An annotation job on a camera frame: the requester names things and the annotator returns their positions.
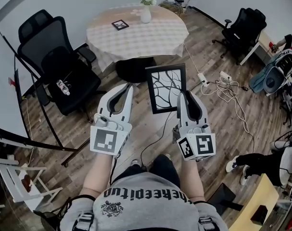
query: white tablecloth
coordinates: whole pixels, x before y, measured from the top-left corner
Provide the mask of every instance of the white tablecloth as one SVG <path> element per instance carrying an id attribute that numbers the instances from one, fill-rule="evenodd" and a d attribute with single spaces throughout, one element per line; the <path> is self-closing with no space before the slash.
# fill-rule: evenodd
<path id="1" fill-rule="evenodd" d="M 140 21 L 142 6 L 109 9 L 95 18 L 87 29 L 87 44 L 96 54 L 102 71 L 112 62 L 131 58 L 179 55 L 188 36 L 184 22 L 173 12 L 151 6 L 152 20 Z M 129 27 L 118 31 L 112 22 L 123 20 Z"/>

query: small framed picture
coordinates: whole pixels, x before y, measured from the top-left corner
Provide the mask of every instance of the small framed picture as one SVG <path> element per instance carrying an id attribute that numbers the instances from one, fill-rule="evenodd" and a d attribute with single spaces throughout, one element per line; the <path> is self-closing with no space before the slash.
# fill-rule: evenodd
<path id="1" fill-rule="evenodd" d="M 153 114 L 177 110 L 178 95 L 186 91 L 185 64 L 147 67 Z"/>
<path id="2" fill-rule="evenodd" d="M 128 24 L 125 23 L 123 20 L 115 21 L 115 22 L 112 23 L 112 25 L 113 25 L 114 27 L 116 27 L 118 31 L 119 31 L 119 30 L 122 30 L 122 29 L 125 29 L 125 28 L 128 27 Z"/>

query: white flowers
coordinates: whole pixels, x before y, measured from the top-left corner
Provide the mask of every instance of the white flowers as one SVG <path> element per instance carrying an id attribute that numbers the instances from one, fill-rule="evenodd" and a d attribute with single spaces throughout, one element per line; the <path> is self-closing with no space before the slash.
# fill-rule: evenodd
<path id="1" fill-rule="evenodd" d="M 144 5 L 156 5 L 156 0 L 140 0 Z"/>

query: person's arm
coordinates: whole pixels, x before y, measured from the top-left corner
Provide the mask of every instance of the person's arm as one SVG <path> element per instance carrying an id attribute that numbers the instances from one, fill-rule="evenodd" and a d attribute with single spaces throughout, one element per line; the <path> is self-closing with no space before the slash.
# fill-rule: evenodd
<path id="1" fill-rule="evenodd" d="M 280 47 L 280 46 L 283 46 L 285 43 L 286 43 L 286 39 L 283 38 L 281 41 L 277 42 L 276 46 Z"/>
<path id="2" fill-rule="evenodd" d="M 93 165 L 86 175 L 82 191 L 79 195 L 90 195 L 97 198 L 108 185 L 113 156 L 97 153 Z"/>
<path id="3" fill-rule="evenodd" d="M 195 160 L 182 160 L 180 185 L 181 190 L 193 203 L 196 201 L 205 201 L 203 184 L 200 180 L 197 163 Z"/>

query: round table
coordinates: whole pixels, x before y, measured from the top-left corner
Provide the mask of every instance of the round table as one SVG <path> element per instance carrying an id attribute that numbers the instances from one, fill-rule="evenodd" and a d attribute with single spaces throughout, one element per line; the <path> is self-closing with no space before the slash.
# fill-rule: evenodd
<path id="1" fill-rule="evenodd" d="M 106 10 L 87 28 L 87 44 L 96 54 L 101 71 L 117 63 L 118 75 L 134 83 L 146 80 L 144 68 L 156 65 L 153 56 L 182 57 L 183 43 L 189 34 L 180 17 L 159 6 L 150 6 L 152 19 L 142 23 L 142 9 L 142 5 L 127 5 Z M 129 27 L 118 31 L 112 22 L 119 20 Z"/>

